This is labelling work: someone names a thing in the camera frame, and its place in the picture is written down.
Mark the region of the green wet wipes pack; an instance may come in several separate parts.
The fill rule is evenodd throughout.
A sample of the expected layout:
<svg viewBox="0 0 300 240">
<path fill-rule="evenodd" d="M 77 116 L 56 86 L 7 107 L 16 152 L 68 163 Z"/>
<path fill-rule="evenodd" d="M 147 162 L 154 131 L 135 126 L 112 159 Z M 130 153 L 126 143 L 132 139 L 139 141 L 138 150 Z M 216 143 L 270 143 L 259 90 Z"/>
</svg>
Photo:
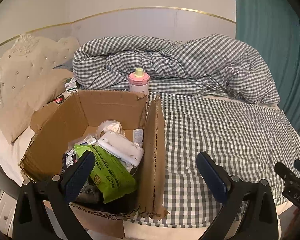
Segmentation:
<svg viewBox="0 0 300 240">
<path fill-rule="evenodd" d="M 78 157 L 90 151 L 94 154 L 95 165 L 90 173 L 97 188 L 103 194 L 103 203 L 107 204 L 136 190 L 136 180 L 121 164 L 117 157 L 100 146 L 75 145 Z"/>
</svg>

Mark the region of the white rectangular case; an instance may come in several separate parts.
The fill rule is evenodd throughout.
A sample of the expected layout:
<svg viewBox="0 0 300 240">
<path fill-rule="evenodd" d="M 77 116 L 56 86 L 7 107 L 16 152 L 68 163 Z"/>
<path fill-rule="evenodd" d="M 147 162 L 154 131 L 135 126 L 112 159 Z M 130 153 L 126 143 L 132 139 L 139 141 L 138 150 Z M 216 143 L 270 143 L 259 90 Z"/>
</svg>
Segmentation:
<svg viewBox="0 0 300 240">
<path fill-rule="evenodd" d="M 143 158 L 143 148 L 113 131 L 104 133 L 98 139 L 97 144 L 113 156 L 134 167 L 137 167 Z"/>
</svg>

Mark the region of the black white printed packet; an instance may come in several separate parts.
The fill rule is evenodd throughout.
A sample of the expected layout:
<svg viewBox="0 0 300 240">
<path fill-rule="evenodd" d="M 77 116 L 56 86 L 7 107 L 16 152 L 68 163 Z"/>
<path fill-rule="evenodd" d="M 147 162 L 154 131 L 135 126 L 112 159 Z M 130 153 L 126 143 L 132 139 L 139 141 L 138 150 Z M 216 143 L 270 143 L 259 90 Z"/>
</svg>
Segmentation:
<svg viewBox="0 0 300 240">
<path fill-rule="evenodd" d="M 62 172 L 64 172 L 69 166 L 74 165 L 78 161 L 78 156 L 74 149 L 65 152 L 62 157 Z"/>
</svg>

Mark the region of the brown cardboard box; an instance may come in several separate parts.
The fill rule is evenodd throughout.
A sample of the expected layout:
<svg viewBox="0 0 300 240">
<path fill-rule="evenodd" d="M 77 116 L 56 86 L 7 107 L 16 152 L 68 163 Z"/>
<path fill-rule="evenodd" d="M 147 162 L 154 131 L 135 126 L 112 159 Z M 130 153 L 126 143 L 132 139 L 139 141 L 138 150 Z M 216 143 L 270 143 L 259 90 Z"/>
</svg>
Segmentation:
<svg viewBox="0 0 300 240">
<path fill-rule="evenodd" d="M 138 189 L 107 207 L 88 208 L 71 203 L 83 227 L 123 238 L 123 220 L 133 217 L 163 219 L 165 185 L 165 120 L 157 95 L 142 93 L 81 90 L 69 96 L 41 124 L 20 162 L 24 174 L 42 181 L 58 174 L 68 143 L 97 131 L 106 120 L 118 121 L 129 139 L 143 129 L 142 161 L 135 178 Z"/>
</svg>

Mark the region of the grey gingham bed sheet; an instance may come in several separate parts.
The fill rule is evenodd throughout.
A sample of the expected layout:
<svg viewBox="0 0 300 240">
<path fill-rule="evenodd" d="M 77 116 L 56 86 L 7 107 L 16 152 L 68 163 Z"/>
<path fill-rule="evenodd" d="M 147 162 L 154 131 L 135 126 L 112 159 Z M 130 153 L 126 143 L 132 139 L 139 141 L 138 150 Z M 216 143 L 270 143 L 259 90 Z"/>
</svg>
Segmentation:
<svg viewBox="0 0 300 240">
<path fill-rule="evenodd" d="M 165 228 L 203 228 L 221 205 L 196 167 L 206 152 L 217 165 L 243 181 L 269 182 L 274 203 L 285 204 L 277 162 L 293 168 L 300 160 L 300 137 L 280 109 L 235 100 L 161 93 L 165 119 L 164 219 L 134 217 L 133 223 Z"/>
</svg>

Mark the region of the beige tufted headboard cushion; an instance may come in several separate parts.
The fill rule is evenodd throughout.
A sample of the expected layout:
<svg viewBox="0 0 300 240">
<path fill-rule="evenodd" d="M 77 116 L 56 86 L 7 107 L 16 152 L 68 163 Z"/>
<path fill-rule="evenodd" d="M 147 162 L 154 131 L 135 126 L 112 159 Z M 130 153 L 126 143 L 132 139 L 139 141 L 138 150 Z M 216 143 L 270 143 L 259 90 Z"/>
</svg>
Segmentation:
<svg viewBox="0 0 300 240">
<path fill-rule="evenodd" d="M 74 37 L 54 41 L 21 35 L 0 58 L 0 131 L 11 144 L 30 125 L 31 116 L 65 91 L 68 70 L 56 70 L 72 59 L 79 42 Z"/>
</svg>

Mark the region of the pink kids water bottle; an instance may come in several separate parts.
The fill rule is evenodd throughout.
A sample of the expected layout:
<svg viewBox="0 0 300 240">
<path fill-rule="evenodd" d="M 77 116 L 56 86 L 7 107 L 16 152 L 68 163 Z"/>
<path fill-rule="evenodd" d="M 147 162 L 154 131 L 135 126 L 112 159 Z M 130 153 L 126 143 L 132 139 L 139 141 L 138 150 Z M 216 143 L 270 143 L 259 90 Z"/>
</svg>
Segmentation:
<svg viewBox="0 0 300 240">
<path fill-rule="evenodd" d="M 128 76 L 129 90 L 148 96 L 149 79 L 150 76 L 144 72 L 141 67 L 137 67 L 135 71 Z"/>
</svg>

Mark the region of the grey gingham duvet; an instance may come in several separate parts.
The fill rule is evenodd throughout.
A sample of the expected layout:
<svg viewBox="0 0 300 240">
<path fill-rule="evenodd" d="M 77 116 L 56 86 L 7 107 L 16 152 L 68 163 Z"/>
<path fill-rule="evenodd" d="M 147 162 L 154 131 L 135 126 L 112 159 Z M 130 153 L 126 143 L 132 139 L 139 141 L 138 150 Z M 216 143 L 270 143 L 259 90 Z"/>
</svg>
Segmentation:
<svg viewBox="0 0 300 240">
<path fill-rule="evenodd" d="M 142 68 L 151 92 L 225 96 L 257 105 L 280 102 L 259 52 L 222 34 L 185 43 L 134 35 L 98 38 L 76 50 L 72 66 L 84 89 L 128 89 L 129 75 Z"/>
</svg>

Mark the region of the white curved bed headboard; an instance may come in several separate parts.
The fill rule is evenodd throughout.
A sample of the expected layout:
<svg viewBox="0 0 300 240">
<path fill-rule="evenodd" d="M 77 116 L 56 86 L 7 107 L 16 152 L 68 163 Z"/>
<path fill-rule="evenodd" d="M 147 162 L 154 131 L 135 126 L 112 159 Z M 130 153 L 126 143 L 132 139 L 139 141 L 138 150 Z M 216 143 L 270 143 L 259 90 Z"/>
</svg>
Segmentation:
<svg viewBox="0 0 300 240">
<path fill-rule="evenodd" d="M 236 22 L 216 14 L 180 7 L 134 7 L 68 18 L 66 6 L 32 7 L 0 12 L 0 56 L 21 34 L 53 40 L 74 36 L 79 43 L 93 38 L 148 35 L 188 41 L 214 33 L 236 36 Z"/>
</svg>

